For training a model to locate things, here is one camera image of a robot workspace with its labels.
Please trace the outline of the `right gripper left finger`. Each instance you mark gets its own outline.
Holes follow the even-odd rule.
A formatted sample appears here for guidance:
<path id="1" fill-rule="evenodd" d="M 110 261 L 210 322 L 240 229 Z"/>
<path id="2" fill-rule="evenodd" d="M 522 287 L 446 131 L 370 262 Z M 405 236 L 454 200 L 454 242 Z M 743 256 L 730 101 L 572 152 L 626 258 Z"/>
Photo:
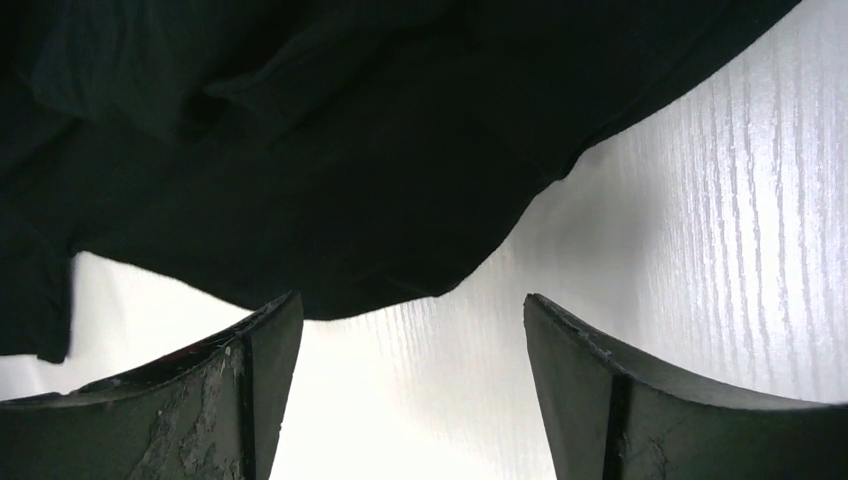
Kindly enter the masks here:
<path id="1" fill-rule="evenodd" d="M 303 332 L 295 293 L 146 365 L 1 405 L 5 479 L 266 479 Z"/>

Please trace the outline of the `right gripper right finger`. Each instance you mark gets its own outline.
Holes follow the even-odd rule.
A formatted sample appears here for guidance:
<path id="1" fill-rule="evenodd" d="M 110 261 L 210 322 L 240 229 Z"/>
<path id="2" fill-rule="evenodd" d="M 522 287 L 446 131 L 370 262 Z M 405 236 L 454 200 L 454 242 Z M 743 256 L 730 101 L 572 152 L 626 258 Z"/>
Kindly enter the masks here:
<path id="1" fill-rule="evenodd" d="M 524 302 L 560 479 L 843 479 L 847 408 L 774 396 L 663 361 L 539 294 Z"/>

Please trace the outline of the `black t shirt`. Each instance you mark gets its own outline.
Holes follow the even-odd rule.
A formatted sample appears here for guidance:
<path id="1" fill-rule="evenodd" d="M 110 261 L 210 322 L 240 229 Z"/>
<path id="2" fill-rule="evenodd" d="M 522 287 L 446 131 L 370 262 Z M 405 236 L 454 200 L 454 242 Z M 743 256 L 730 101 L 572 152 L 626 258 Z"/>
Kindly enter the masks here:
<path id="1" fill-rule="evenodd" d="M 313 320 L 456 288 L 580 155 L 790 1 L 5 1 L 1 351 L 90 252 Z"/>

